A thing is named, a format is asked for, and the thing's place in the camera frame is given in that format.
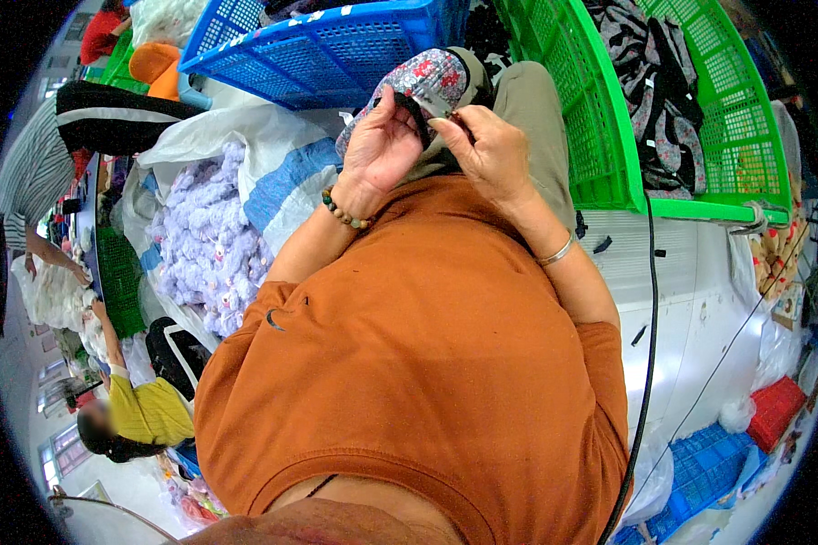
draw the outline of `neck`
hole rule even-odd
[[[305,498],[326,476],[298,483],[273,501],[267,513]],[[321,500],[376,507],[402,521],[430,545],[462,545],[464,540],[448,517],[434,504],[414,492],[385,481],[338,475],[316,492]]]

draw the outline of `lavender fluffy material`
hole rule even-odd
[[[229,142],[221,151],[179,172],[147,232],[164,260],[158,291],[195,306],[207,330],[226,337],[240,328],[274,256],[240,204],[245,147]]]

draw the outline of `red plastic basket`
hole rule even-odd
[[[806,403],[806,394],[796,382],[783,377],[772,386],[751,394],[757,412],[748,426],[748,435],[767,454],[773,451],[788,424]]]

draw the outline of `yellow sweater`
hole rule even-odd
[[[133,388],[127,369],[110,367],[110,412],[118,435],[166,446],[194,437],[194,423],[188,409],[170,383],[158,377],[153,383]]]

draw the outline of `silver bangle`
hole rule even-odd
[[[545,267],[546,265],[551,265],[555,261],[560,261],[567,255],[569,252],[569,248],[572,246],[573,241],[576,240],[576,232],[567,227],[567,231],[569,233],[569,239],[567,240],[567,244],[564,245],[563,248],[560,249],[554,256],[546,257],[545,259],[537,259],[536,262],[539,263],[541,266]]]

